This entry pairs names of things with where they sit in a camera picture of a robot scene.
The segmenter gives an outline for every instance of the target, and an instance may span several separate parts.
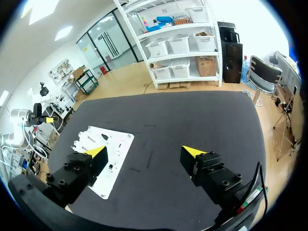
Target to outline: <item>wooden floor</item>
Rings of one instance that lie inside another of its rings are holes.
[[[151,84],[147,87],[144,84],[151,83],[152,80],[143,62],[132,64],[122,67],[120,69],[109,72],[107,75],[103,75],[99,79],[99,86],[89,95],[83,96],[74,105],[75,109],[78,109],[83,100],[94,100],[101,98],[119,97],[127,95],[139,95],[158,92],[176,92],[176,91],[195,91],[195,90],[230,90],[230,91],[242,91],[250,90],[247,85],[244,84],[230,84],[223,83],[222,87],[218,87],[217,82],[192,82],[189,89],[167,89],[156,90],[154,85]],[[262,107],[256,107],[260,123],[262,126],[264,143],[266,147],[266,186],[269,188],[268,201],[271,206],[277,196],[281,193],[285,186],[290,173],[292,172],[295,156],[286,156],[279,162],[276,161],[278,150],[281,144],[282,135],[273,129],[274,124],[281,116],[276,108],[274,101],[270,96],[260,94],[262,101]],[[283,150],[291,148],[287,142],[284,142]],[[264,211],[264,202],[262,202],[257,217],[261,218]]]

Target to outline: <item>screw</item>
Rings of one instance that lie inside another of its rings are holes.
[[[212,171],[214,171],[214,168],[213,167],[207,167],[207,171],[212,172]]]
[[[224,187],[228,187],[228,185],[229,185],[229,182],[228,181],[226,181],[226,180],[224,180],[222,183],[222,186],[224,186]]]
[[[59,180],[59,186],[64,187],[66,185],[65,180]]]
[[[31,184],[27,184],[26,188],[27,188],[28,190],[31,190],[31,189],[33,188],[33,186],[32,186]]]
[[[25,194],[25,191],[23,189],[19,190],[19,194],[20,195],[24,195]]]
[[[80,172],[80,167],[79,167],[79,166],[75,166],[75,167],[74,167],[74,171],[75,171],[76,173],[79,173],[79,172]]]
[[[238,174],[235,175],[235,178],[240,180],[242,178],[242,175],[240,173],[238,173]]]
[[[52,176],[52,174],[50,172],[46,174],[46,179],[48,181],[53,181],[53,176]]]
[[[64,163],[64,169],[68,170],[68,163]]]

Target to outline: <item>black mat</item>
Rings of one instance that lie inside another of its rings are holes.
[[[258,161],[265,166],[260,121],[242,92],[195,91],[146,94],[84,102],[64,128],[48,164],[59,169],[88,126],[132,133],[133,144],[113,191],[103,200],[86,188],[73,213],[117,227],[197,231],[220,211],[194,187],[179,162],[180,147],[215,151],[243,183]]]

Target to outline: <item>glass wall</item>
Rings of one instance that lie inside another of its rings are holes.
[[[90,66],[94,71],[94,76],[101,75],[100,70],[101,66],[104,66],[107,71],[109,68],[105,65],[104,60],[100,57],[100,54],[97,52],[97,48],[92,43],[91,39],[87,34],[85,34],[78,42],[77,45],[81,50],[82,54],[85,56]]]
[[[112,13],[96,23],[88,34],[111,70],[138,61]]]
[[[120,25],[122,26],[123,31],[126,34],[126,36],[127,36],[128,40],[129,40],[131,46],[133,47],[133,50],[135,51],[135,53],[137,55],[138,61],[142,61],[143,58],[141,56],[141,53],[140,53],[140,51],[139,51],[139,49],[138,49],[138,47],[137,47],[137,45],[135,43],[135,40],[134,40],[134,38],[133,38],[133,36],[132,36],[132,34],[130,32],[130,29],[126,25],[126,23],[125,23],[122,15],[121,15],[119,9],[114,10],[114,14],[117,17]],[[134,13],[134,12],[131,12],[129,14],[131,15],[131,17],[128,17],[128,19],[129,19],[132,27],[134,28],[134,31],[135,31],[136,35],[137,36],[138,35],[142,35],[144,33],[144,28],[141,26],[137,14]],[[143,50],[145,52],[146,57],[150,58],[151,54],[150,54],[149,50],[147,48],[145,48],[145,45],[147,45],[148,43],[149,43],[148,39],[145,38],[143,41],[141,41],[141,46],[143,47]]]

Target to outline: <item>white storage bin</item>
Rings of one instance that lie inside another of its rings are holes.
[[[172,69],[175,78],[189,78],[189,66],[191,61],[189,58],[181,58],[173,60],[170,68]]]
[[[164,66],[164,67],[160,67],[160,68],[157,68],[157,69],[152,69],[154,71],[154,73],[156,74],[157,79],[171,78],[172,72],[171,72],[171,69],[170,69],[170,63],[171,63],[171,60],[160,61],[160,62],[156,63],[158,65]]]
[[[167,38],[159,38],[145,46],[149,49],[151,58],[157,58],[168,54],[169,49],[166,46],[166,40]]]
[[[168,38],[174,54],[189,52],[188,34],[179,34]]]
[[[185,9],[194,23],[209,22],[206,6],[189,7]]]
[[[214,38],[215,35],[196,36],[193,34],[199,51],[214,51],[216,49]]]

